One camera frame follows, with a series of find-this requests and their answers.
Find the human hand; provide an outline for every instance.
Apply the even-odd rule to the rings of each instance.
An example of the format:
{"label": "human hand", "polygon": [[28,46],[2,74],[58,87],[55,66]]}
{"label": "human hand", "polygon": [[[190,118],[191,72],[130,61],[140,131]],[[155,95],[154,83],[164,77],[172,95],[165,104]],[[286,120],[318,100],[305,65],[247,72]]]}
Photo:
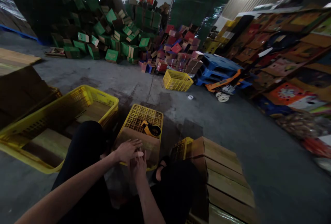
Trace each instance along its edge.
{"label": "human hand", "polygon": [[129,171],[136,183],[137,188],[139,187],[142,180],[144,180],[144,179],[147,180],[147,178],[146,178],[146,169],[147,169],[146,151],[144,151],[143,154],[144,155],[142,157],[133,158],[128,163]]}
{"label": "human hand", "polygon": [[135,140],[127,140],[120,144],[120,146],[113,151],[115,154],[116,160],[122,162],[129,162],[130,159],[136,157],[142,157],[144,155],[143,152],[137,151],[138,148],[142,147],[142,141],[135,139]]}

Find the sandal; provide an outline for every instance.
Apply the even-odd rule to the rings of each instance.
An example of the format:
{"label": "sandal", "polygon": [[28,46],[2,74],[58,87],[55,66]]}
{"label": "sandal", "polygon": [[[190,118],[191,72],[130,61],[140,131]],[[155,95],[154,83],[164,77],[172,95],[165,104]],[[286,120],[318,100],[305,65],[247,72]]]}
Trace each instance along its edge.
{"label": "sandal", "polygon": [[171,163],[169,156],[164,156],[163,158],[161,158],[157,168],[154,170],[153,175],[152,175],[152,180],[154,183],[159,183],[159,181],[156,179],[156,171],[158,170],[158,168],[165,167],[164,165],[161,164],[162,161],[164,161],[167,166],[169,166]]}

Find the orange pallet jack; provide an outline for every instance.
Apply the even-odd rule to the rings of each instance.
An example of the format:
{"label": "orange pallet jack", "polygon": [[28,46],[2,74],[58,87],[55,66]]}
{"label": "orange pallet jack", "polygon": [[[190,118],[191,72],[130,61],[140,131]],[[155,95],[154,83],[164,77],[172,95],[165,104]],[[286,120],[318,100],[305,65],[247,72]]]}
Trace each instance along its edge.
{"label": "orange pallet jack", "polygon": [[262,58],[272,50],[273,48],[269,48],[259,53],[259,57],[253,63],[251,63],[245,69],[239,69],[233,77],[213,84],[206,84],[206,88],[208,91],[215,93],[219,102],[228,101],[230,96],[233,95],[235,88],[240,85],[245,78],[250,76],[250,69],[253,68],[258,62],[260,62]]}

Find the pallet jack wheel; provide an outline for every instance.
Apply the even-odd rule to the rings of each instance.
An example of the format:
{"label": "pallet jack wheel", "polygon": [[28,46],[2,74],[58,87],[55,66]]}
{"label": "pallet jack wheel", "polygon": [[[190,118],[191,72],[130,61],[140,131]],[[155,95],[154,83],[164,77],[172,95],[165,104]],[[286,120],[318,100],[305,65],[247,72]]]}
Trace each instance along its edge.
{"label": "pallet jack wheel", "polygon": [[223,94],[221,92],[219,92],[219,93],[220,93],[220,95],[217,96],[217,99],[218,99],[219,102],[226,102],[226,101],[229,100],[230,97],[228,95]]}

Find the pallet jack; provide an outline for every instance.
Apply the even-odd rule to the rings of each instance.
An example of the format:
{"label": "pallet jack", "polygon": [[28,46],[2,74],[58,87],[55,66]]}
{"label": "pallet jack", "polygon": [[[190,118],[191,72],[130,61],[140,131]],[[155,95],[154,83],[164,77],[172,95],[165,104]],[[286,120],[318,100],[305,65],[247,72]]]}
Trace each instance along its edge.
{"label": "pallet jack", "polygon": [[214,93],[219,102],[226,102],[230,96],[233,95],[235,88],[241,84],[241,82],[250,76],[250,70],[258,64],[265,55],[269,53],[275,53],[288,48],[298,43],[300,36],[296,33],[277,32],[270,37],[270,41],[265,43],[265,50],[258,54],[258,58],[248,65],[245,69],[239,69],[237,73],[228,79],[213,83],[206,84],[208,91]]}

